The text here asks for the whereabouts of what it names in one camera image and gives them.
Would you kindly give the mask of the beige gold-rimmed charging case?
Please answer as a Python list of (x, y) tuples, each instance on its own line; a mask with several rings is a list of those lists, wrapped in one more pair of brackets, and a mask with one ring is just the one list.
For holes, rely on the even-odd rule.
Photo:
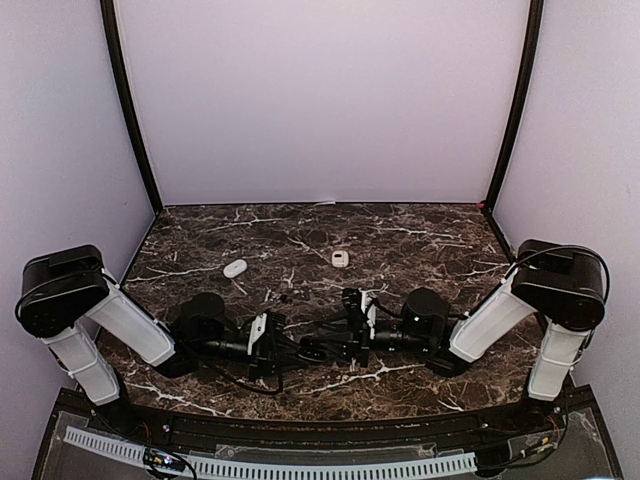
[(350, 256), (345, 250), (336, 250), (331, 254), (331, 263), (335, 268), (346, 268), (349, 265)]

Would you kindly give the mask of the black round charging case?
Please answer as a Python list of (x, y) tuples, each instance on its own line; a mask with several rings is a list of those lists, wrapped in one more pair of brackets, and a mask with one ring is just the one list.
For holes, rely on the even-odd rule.
[(322, 349), (301, 346), (296, 351), (296, 356), (309, 363), (319, 364), (327, 360), (328, 355)]

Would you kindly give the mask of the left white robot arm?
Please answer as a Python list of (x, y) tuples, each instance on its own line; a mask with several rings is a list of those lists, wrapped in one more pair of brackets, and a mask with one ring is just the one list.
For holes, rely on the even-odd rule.
[(134, 435), (141, 415), (123, 399), (123, 382), (87, 332), (89, 325), (111, 334), (165, 378), (206, 368), (254, 391), (256, 381), (273, 377), (273, 395), (283, 391), (286, 373), (323, 357), (284, 335), (284, 318), (273, 311), (257, 315), (244, 328), (237, 326), (215, 293), (199, 293), (181, 304), (177, 319), (166, 325), (123, 290), (93, 245), (29, 260), (15, 317), (47, 346), (89, 400), (103, 406), (103, 421), (120, 436)]

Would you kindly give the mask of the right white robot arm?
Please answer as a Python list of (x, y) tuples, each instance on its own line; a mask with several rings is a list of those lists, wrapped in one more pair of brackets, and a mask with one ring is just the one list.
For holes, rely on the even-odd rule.
[(608, 265), (594, 250), (529, 239), (497, 285), (468, 312), (454, 313), (426, 287), (412, 290), (399, 312), (367, 291), (346, 288), (341, 311), (317, 322), (322, 335), (301, 343), (362, 367), (373, 351), (420, 353), (427, 369), (453, 378), (533, 316), (544, 335), (527, 377), (526, 399), (510, 413), (511, 426), (530, 434), (547, 420), (547, 402), (559, 396), (604, 320), (610, 288)]

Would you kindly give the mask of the white oval charging case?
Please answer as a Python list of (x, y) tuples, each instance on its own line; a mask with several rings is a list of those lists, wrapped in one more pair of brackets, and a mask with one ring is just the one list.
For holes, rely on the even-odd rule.
[(247, 268), (248, 263), (244, 259), (237, 259), (223, 268), (223, 275), (225, 278), (233, 279), (243, 274)]

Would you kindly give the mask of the black front table rail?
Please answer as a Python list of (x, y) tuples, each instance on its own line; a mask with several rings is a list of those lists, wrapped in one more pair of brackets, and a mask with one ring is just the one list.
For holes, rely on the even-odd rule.
[(467, 413), (365, 421), (266, 421), (189, 414), (133, 404), (152, 438), (164, 445), (211, 448), (229, 444), (258, 447), (370, 447), (436, 443), (477, 446), (506, 441), (522, 430), (496, 424), (507, 406)]

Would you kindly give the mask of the right black frame post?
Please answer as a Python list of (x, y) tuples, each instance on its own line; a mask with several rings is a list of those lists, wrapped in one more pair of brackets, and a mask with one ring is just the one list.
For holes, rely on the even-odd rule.
[(531, 0), (529, 2), (514, 94), (495, 168), (489, 183), (486, 198), (483, 201), (483, 211), (487, 217), (493, 214), (497, 205), (525, 110), (542, 25), (544, 4), (544, 0)]

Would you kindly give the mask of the black frame post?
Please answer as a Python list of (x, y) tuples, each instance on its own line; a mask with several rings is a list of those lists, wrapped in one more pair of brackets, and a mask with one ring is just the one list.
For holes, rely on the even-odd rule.
[(483, 201), (483, 211), (487, 217), (493, 214), (497, 205), (525, 110), (542, 25), (544, 4), (544, 0), (531, 0), (529, 2), (514, 94), (495, 168), (489, 183), (486, 198)]
[(134, 105), (118, 28), (116, 3), (112, 0), (100, 0), (99, 4), (112, 75), (125, 127), (148, 201), (154, 215), (157, 216), (163, 211), (164, 205), (152, 172), (151, 162), (145, 147), (136, 107)]

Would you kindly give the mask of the left black frame post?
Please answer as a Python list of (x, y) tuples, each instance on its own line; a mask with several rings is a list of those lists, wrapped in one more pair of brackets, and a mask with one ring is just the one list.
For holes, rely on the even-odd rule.
[(154, 215), (157, 216), (163, 211), (164, 205), (152, 172), (151, 162), (145, 147), (136, 107), (134, 105), (118, 28), (116, 3), (112, 0), (100, 0), (99, 4), (112, 75), (125, 127), (148, 201)]

